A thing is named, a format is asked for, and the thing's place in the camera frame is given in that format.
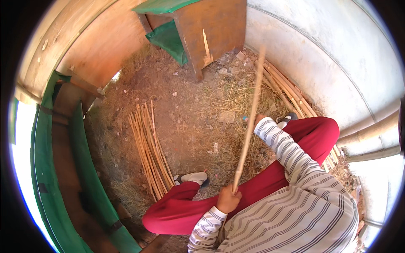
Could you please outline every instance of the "white sneaker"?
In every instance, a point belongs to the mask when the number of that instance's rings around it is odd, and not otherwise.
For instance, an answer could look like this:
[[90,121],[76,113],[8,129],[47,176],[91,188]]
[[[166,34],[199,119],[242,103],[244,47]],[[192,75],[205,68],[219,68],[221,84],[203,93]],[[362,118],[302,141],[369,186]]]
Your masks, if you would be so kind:
[[196,182],[201,187],[205,187],[209,184],[208,175],[205,172],[194,172],[187,175],[176,175],[173,177],[175,184],[180,185],[184,182]]

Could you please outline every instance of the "dirt ground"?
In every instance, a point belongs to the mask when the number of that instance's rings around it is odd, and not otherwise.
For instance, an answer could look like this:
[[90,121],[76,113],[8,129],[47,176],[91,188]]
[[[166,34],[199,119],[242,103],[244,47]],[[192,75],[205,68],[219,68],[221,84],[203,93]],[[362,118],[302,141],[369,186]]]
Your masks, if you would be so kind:
[[[127,60],[119,79],[105,89],[105,99],[86,115],[86,134],[100,180],[110,199],[121,202],[131,214],[123,223],[141,244],[156,236],[141,221],[154,200],[143,175],[129,113],[136,104],[153,100],[157,135],[172,174],[205,171],[210,186],[194,199],[215,196],[220,187],[232,182],[246,128],[243,116],[248,116],[252,102],[257,55],[249,50],[243,53],[243,61],[233,52],[225,54],[203,70],[203,81],[196,82],[187,64],[180,66],[164,50],[145,46]],[[288,110],[262,85],[258,113],[275,119]],[[274,160],[271,149],[253,135],[241,183]],[[344,168],[335,167],[331,173]],[[343,184],[350,180],[347,188],[352,188],[350,176],[341,180]],[[188,236],[172,236],[161,252],[186,252],[187,241]]]

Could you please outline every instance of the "striped shirt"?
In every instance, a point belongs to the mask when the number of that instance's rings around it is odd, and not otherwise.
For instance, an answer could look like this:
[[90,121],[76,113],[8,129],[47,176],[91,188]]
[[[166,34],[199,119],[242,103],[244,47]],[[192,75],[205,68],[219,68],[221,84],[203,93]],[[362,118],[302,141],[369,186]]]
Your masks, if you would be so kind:
[[358,226],[351,195],[271,118],[262,119],[254,132],[276,152],[289,186],[237,213],[221,235],[226,214],[212,207],[194,227],[188,252],[343,251]]

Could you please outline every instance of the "pile of bamboo sticks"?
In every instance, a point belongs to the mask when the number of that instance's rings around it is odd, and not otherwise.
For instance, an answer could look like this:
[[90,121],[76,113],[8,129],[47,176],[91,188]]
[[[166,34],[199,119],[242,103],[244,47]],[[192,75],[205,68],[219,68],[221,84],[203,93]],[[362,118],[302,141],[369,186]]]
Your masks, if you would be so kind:
[[144,174],[151,194],[156,201],[161,199],[174,185],[172,173],[167,164],[159,139],[156,136],[153,102],[151,115],[147,104],[136,105],[136,112],[128,116],[141,157]]
[[[270,62],[264,61],[264,83],[272,89],[278,97],[287,106],[290,112],[297,114],[299,119],[307,117],[318,117],[315,111],[308,104],[308,96],[306,96],[297,86],[292,84],[283,74],[281,74]],[[283,92],[290,99],[291,103],[287,100]],[[335,163],[339,163],[338,157],[340,156],[339,149],[336,145],[330,151],[330,154],[326,157],[326,160],[322,163],[326,172],[329,172],[327,164],[333,168]]]

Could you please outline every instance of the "red pants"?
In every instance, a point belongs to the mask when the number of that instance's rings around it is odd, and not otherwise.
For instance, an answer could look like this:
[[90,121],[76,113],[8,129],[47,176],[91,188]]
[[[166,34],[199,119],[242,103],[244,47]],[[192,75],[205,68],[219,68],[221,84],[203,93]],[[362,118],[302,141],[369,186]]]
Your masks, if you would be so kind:
[[[339,137],[336,122],[325,117],[290,121],[284,131],[319,164],[325,160]],[[260,174],[239,186],[242,199],[238,207],[228,214],[227,219],[285,186],[288,186],[288,182],[284,176],[284,167],[275,161]],[[196,182],[184,182],[174,186],[148,209],[142,219],[144,226],[157,234],[191,234],[195,224],[218,199],[218,196],[215,196],[192,201],[198,189],[200,185]]]

